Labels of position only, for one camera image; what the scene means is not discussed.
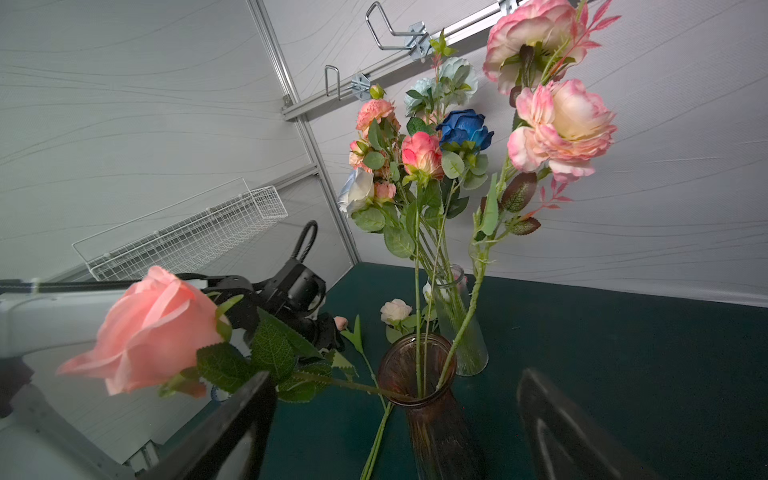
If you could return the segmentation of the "metal hook clamp middle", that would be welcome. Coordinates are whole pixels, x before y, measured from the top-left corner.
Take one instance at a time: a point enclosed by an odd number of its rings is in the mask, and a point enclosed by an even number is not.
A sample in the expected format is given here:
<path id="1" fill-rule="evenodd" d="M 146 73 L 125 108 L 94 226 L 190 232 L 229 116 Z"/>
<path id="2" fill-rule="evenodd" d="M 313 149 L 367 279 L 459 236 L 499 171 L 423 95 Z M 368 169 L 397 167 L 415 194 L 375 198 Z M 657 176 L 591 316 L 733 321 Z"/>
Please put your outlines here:
<path id="1" fill-rule="evenodd" d="M 386 27 L 387 34 L 390 37 L 403 39 L 401 45 L 385 44 L 382 42 L 372 22 L 372 16 L 375 12 L 380 15 L 381 20 Z M 423 22 L 417 22 L 410 25 L 406 31 L 395 30 L 380 1 L 373 1 L 371 3 L 365 12 L 364 19 L 375 45 L 379 50 L 387 52 L 407 52 L 413 59 L 424 59 L 431 53 L 431 34 Z"/>

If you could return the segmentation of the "pale blue flower stem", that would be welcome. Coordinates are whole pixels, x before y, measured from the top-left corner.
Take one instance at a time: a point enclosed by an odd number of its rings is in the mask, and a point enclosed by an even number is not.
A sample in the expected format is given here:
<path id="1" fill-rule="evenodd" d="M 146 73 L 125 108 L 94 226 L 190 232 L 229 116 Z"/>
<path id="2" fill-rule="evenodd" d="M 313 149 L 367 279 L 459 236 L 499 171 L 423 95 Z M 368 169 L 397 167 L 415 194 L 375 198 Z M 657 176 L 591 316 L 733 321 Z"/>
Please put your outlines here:
<path id="1" fill-rule="evenodd" d="M 433 73 L 406 92 L 406 113 L 408 117 L 439 123 L 450 107 L 469 102 L 479 88 L 479 79 L 467 59 L 455 56 L 457 49 L 448 45 L 443 31 L 429 44 Z"/>

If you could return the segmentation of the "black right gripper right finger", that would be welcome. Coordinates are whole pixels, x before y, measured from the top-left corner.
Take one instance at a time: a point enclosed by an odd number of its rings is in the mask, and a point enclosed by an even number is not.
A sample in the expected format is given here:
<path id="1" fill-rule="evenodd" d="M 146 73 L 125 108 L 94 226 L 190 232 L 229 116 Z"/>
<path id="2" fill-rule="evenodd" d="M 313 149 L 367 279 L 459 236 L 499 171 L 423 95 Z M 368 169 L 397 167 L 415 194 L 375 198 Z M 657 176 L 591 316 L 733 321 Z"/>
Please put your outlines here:
<path id="1" fill-rule="evenodd" d="M 542 372 L 523 371 L 518 411 L 538 479 L 658 479 Z"/>

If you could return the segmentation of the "red ribbed glass vase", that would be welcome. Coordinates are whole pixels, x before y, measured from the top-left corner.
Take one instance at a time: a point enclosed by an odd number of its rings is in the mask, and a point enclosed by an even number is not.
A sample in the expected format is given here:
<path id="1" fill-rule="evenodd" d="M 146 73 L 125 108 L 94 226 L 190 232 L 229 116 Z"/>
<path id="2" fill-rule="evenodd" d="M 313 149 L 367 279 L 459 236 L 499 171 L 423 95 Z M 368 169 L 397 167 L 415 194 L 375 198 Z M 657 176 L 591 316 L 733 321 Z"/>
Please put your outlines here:
<path id="1" fill-rule="evenodd" d="M 419 479 L 484 479 L 483 453 L 451 387 L 456 360 L 451 343 L 414 334 L 392 344 L 377 372 L 387 398 L 404 409 Z"/>

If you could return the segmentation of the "large light pink rose stem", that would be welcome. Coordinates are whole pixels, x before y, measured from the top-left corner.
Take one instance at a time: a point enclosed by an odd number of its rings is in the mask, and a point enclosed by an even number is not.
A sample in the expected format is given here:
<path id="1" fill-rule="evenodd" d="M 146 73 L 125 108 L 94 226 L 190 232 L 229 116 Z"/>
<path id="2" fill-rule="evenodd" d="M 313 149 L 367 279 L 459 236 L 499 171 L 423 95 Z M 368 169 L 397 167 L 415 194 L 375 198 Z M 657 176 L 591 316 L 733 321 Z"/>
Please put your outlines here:
<path id="1" fill-rule="evenodd" d="M 217 305 L 211 295 L 153 266 L 110 308 L 93 348 L 57 372 L 101 379 L 111 395 L 157 387 L 163 395 L 201 397 L 208 386 L 234 394 L 266 371 L 279 399 L 288 403 L 307 403 L 331 385 L 387 396 L 351 377 L 334 377 L 336 369 L 349 373 L 350 363 L 335 363 L 332 348 L 314 346 L 263 309 L 257 311 L 250 352 L 242 353 L 232 342 L 231 312 L 243 299 Z"/>

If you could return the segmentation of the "white rose stem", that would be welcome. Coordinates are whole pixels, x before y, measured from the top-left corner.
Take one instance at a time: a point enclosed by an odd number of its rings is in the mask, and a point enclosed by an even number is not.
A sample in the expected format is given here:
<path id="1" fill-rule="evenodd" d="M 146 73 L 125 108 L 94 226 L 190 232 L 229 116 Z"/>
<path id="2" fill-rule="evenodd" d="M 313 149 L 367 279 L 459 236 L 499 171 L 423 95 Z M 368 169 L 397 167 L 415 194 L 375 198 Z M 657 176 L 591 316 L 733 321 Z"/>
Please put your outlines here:
<path id="1" fill-rule="evenodd" d="M 368 233 L 381 232 L 384 214 L 374 205 L 374 176 L 365 170 L 354 170 L 338 196 L 339 210 L 359 229 Z"/>

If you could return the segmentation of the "peach multi-bloom rose stem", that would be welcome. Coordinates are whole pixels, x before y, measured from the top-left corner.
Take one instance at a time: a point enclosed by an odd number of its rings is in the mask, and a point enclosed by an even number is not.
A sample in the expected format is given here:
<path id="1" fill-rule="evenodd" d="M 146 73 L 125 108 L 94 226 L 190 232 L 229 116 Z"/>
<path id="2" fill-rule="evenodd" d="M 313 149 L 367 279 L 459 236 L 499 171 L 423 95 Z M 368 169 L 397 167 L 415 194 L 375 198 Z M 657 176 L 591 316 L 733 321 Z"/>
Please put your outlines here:
<path id="1" fill-rule="evenodd" d="M 349 164 L 355 171 L 372 175 L 373 198 L 379 203 L 392 202 L 396 186 L 391 172 L 391 158 L 364 140 L 350 143 Z"/>

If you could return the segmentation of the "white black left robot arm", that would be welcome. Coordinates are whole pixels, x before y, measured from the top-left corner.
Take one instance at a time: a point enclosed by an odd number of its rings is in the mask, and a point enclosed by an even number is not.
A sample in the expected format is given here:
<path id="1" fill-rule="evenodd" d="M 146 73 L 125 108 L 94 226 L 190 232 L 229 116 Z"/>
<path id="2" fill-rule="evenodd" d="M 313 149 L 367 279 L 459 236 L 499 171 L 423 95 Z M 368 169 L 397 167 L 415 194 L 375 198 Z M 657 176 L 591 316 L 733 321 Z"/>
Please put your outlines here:
<path id="1" fill-rule="evenodd" d="M 252 336 L 266 314 L 319 350 L 340 350 L 338 324 L 317 313 L 325 282 L 303 264 L 317 230 L 316 221 L 308 222 L 283 268 L 256 283 L 236 275 L 174 275 L 160 266 L 137 281 L 2 281 L 2 417 L 17 415 L 27 424 L 39 419 L 93 474 L 133 478 L 133 470 L 81 435 L 32 388 L 24 355 L 93 341 L 90 351 L 59 370 L 102 379 L 108 393 L 117 395 L 180 380 L 185 368 L 196 366 L 199 349 L 229 342 L 234 329 Z"/>

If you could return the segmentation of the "dark blue rose stem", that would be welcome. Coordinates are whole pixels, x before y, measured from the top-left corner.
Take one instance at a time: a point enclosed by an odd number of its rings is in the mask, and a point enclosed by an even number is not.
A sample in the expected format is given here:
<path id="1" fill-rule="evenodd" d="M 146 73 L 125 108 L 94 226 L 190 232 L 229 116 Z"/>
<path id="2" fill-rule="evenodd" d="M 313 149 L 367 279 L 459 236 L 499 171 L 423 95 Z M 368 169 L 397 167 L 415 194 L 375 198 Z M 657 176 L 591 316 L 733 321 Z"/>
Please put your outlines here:
<path id="1" fill-rule="evenodd" d="M 481 152 L 490 146 L 494 135 L 485 126 L 485 116 L 473 109 L 454 110 L 438 125 L 438 130 L 441 133 L 441 149 L 461 156 L 467 167 L 465 178 L 478 180 L 479 176 L 473 172 L 473 168 L 477 163 L 482 166 L 488 164 Z M 444 178 L 441 182 L 442 204 L 447 213 L 438 220 L 440 227 L 444 227 L 448 220 L 466 209 L 469 199 L 460 195 L 461 189 L 458 180 Z M 439 232 L 437 239 L 439 266 L 434 275 L 436 279 L 424 287 L 423 294 L 429 299 L 433 291 L 437 292 L 435 309 L 440 334 L 454 341 L 470 310 L 473 297 L 464 270 L 450 261 L 446 234 Z M 481 326 L 475 317 L 468 322 L 454 357 L 458 376 L 472 377 L 486 368 L 489 355 Z"/>

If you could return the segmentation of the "pink rose stem with bud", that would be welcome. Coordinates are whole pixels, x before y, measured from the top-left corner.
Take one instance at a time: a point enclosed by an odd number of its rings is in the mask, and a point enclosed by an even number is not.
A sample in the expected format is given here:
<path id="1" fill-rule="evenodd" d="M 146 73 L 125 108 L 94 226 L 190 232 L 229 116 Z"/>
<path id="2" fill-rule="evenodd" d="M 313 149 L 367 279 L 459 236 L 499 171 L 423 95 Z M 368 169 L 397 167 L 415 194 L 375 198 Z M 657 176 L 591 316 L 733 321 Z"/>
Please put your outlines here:
<path id="1" fill-rule="evenodd" d="M 469 312 L 452 341 L 447 361 L 474 317 L 491 249 L 509 236 L 535 232 L 540 223 L 527 208 L 538 195 L 542 210 L 565 202 L 563 190 L 594 174 L 593 159 L 606 154 L 617 130 L 615 114 L 600 95 L 567 70 L 598 48 L 592 34 L 618 21 L 603 2 L 528 1 L 490 29 L 483 72 L 514 110 L 502 170 L 491 177 L 473 215 L 469 243 L 474 287 Z"/>

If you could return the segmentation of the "aluminium crossbar rail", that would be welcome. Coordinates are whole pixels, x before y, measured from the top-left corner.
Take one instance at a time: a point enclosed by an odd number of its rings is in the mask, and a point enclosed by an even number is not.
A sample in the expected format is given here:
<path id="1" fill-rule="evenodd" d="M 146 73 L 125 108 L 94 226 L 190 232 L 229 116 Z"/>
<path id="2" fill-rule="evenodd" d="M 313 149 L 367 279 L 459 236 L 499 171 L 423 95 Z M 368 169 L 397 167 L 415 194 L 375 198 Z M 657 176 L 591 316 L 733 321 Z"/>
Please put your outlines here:
<path id="1" fill-rule="evenodd" d="M 448 45 L 456 48 L 459 55 L 468 54 L 483 48 L 487 42 L 491 27 L 505 14 L 511 13 L 525 1 L 500 1 L 481 9 L 445 28 L 444 33 Z M 407 52 L 394 52 L 392 55 L 363 67 L 357 73 L 364 73 L 371 84 L 383 87 L 407 80 L 425 72 L 429 67 L 427 60 L 413 59 Z M 292 121 L 302 115 L 317 117 L 341 108 L 358 99 L 351 94 L 345 94 L 341 101 L 325 96 L 325 91 L 294 102 L 282 109 L 284 120 Z"/>

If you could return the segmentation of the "cream rose stem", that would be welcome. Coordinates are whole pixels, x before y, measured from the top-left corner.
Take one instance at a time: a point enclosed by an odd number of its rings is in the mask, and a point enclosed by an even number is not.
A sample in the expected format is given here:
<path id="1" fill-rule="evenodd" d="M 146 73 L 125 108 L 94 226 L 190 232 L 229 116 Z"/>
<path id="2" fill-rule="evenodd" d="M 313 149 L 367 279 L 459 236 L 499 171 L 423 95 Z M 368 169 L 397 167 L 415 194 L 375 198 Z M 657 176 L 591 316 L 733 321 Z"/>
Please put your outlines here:
<path id="1" fill-rule="evenodd" d="M 394 343 L 401 337 L 409 334 L 414 328 L 414 317 L 411 315 L 412 307 L 401 299 L 393 299 L 386 302 L 380 309 L 381 321 L 385 324 L 386 338 L 390 343 Z M 376 435 L 374 437 L 370 452 L 362 469 L 360 478 L 369 480 L 374 472 L 376 461 L 378 459 L 384 432 L 393 411 L 393 404 L 389 401 L 383 403 L 383 415 L 380 420 Z"/>

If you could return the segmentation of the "deep pink red rose stem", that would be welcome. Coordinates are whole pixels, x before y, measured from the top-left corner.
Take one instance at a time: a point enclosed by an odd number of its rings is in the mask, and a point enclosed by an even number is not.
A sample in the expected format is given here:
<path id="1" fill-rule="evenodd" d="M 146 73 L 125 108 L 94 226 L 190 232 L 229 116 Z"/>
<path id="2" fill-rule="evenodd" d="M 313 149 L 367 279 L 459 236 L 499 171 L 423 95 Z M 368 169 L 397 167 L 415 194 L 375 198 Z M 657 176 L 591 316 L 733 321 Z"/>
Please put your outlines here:
<path id="1" fill-rule="evenodd" d="M 402 159 L 405 166 L 405 170 L 408 175 L 403 180 L 403 185 L 413 184 L 415 187 L 414 201 L 414 213 L 413 213 L 413 226 L 407 227 L 407 232 L 413 234 L 414 239 L 414 287 L 416 295 L 416 327 L 415 327 L 415 342 L 416 342 L 416 356 L 415 356 L 415 372 L 416 372 L 416 386 L 417 396 L 423 398 L 425 396 L 425 387 L 423 385 L 424 374 L 424 360 L 423 360 L 423 347 L 425 344 L 424 335 L 422 332 L 422 318 L 421 318 L 421 282 L 420 282 L 420 261 L 421 261 L 421 233 L 420 233 L 420 217 L 422 211 L 422 189 L 429 185 L 429 182 L 441 172 L 439 154 L 439 140 L 433 135 L 430 135 L 424 131 L 418 131 L 407 137 L 402 145 Z"/>

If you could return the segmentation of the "metal hook clamp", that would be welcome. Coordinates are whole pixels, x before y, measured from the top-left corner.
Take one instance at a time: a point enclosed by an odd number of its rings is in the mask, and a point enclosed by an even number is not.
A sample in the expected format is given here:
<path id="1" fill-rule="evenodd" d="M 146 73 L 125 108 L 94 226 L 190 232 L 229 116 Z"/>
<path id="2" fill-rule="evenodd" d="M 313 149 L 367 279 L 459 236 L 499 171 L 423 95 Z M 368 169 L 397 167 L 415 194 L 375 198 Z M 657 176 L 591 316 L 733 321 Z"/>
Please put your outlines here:
<path id="1" fill-rule="evenodd" d="M 387 34 L 390 37 L 403 39 L 401 45 L 385 44 L 382 42 L 372 22 L 372 16 L 375 12 L 380 15 L 381 20 L 386 27 Z M 371 3 L 365 12 L 364 19 L 375 45 L 379 50 L 387 52 L 407 52 L 413 59 L 424 59 L 431 53 L 431 34 L 423 22 L 417 22 L 410 25 L 406 31 L 395 30 L 380 1 L 373 1 Z"/>
<path id="2" fill-rule="evenodd" d="M 356 73 L 352 77 L 342 80 L 340 70 L 334 65 L 324 66 L 324 87 L 325 96 L 336 98 L 341 101 L 345 94 L 351 94 L 360 101 L 367 101 L 372 98 L 371 81 L 364 73 Z"/>

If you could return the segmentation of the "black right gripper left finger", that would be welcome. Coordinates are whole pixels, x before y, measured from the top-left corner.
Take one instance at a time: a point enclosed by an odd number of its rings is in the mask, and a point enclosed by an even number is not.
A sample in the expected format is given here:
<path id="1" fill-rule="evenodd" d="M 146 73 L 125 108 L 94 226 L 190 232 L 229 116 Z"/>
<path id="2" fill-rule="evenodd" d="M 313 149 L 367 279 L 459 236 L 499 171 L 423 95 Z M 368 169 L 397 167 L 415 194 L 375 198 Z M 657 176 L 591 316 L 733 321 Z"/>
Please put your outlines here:
<path id="1" fill-rule="evenodd" d="M 277 406 L 275 384 L 256 373 L 142 479 L 235 479 L 260 476 Z"/>

